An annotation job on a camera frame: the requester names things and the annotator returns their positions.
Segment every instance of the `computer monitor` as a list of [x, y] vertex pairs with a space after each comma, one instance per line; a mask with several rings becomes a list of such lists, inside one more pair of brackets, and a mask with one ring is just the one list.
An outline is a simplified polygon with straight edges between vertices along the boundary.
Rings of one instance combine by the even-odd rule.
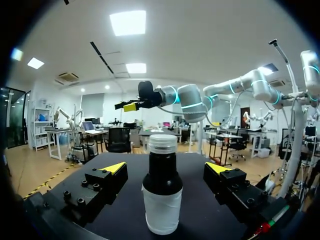
[[94, 118], [85, 118], [84, 121], [85, 122], [92, 122]]
[[307, 136], [315, 136], [316, 135], [316, 126], [306, 126], [305, 127], [305, 135]]
[[93, 124], [100, 124], [100, 117], [97, 117], [97, 118], [92, 118], [92, 121], [91, 121]]
[[82, 126], [85, 131], [94, 130], [94, 125], [92, 124], [92, 121], [83, 121]]

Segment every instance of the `white bottle cap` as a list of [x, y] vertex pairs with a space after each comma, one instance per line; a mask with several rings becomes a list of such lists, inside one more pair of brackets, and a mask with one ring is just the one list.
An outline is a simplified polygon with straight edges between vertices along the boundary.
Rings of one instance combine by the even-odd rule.
[[149, 138], [149, 151], [154, 154], [173, 154], [177, 151], [177, 137], [167, 134], [153, 134]]

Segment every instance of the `black table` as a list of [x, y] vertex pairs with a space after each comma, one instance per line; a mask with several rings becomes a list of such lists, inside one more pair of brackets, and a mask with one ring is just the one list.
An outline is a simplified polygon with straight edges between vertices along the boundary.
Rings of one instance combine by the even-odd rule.
[[163, 128], [162, 131], [151, 131], [151, 130], [146, 131], [146, 130], [141, 129], [139, 132], [139, 135], [143, 136], [143, 137], [149, 137], [150, 135], [153, 135], [153, 134], [161, 134], [161, 135], [166, 134], [166, 135], [180, 136], [179, 133], [176, 133], [174, 131], [170, 131], [165, 128]]
[[141, 188], [149, 169], [147, 154], [101, 153], [51, 192], [61, 199], [66, 188], [79, 184], [85, 171], [126, 162], [128, 181], [113, 205], [106, 205], [94, 222], [85, 226], [87, 230], [110, 240], [238, 240], [246, 226], [225, 205], [219, 205], [207, 187], [203, 180], [206, 161], [197, 153], [177, 154], [177, 170], [183, 181], [180, 219], [177, 230], [166, 236], [153, 234], [146, 224]]

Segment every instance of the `door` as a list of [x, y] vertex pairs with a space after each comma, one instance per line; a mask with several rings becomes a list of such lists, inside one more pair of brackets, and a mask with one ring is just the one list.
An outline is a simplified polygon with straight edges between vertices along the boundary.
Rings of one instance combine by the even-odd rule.
[[242, 129], [247, 129], [249, 128], [249, 125], [245, 123], [246, 118], [244, 117], [245, 112], [248, 113], [248, 115], [250, 115], [250, 107], [242, 107], [241, 111], [240, 111], [240, 119], [241, 119], [241, 128]]
[[13, 148], [26, 144], [24, 135], [24, 110], [25, 95], [24, 91], [1, 88], [1, 95], [4, 104], [1, 106], [2, 126], [5, 126], [6, 147]]

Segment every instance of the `white pole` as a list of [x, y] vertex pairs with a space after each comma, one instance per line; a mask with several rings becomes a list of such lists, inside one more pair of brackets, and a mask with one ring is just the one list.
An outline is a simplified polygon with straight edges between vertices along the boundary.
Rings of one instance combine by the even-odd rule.
[[198, 149], [197, 153], [202, 155], [202, 138], [203, 138], [203, 130], [204, 130], [204, 121], [199, 122], [198, 128]]
[[290, 186], [294, 182], [295, 175], [299, 167], [302, 139], [303, 139], [304, 128], [305, 128], [304, 113], [302, 111], [302, 106], [300, 102], [298, 101], [294, 102], [293, 111], [294, 111], [294, 120], [295, 120], [295, 130], [294, 130], [292, 152], [288, 162], [287, 173], [284, 178], [282, 187], [277, 195], [277, 198], [280, 198], [280, 197], [284, 198], [286, 196]]

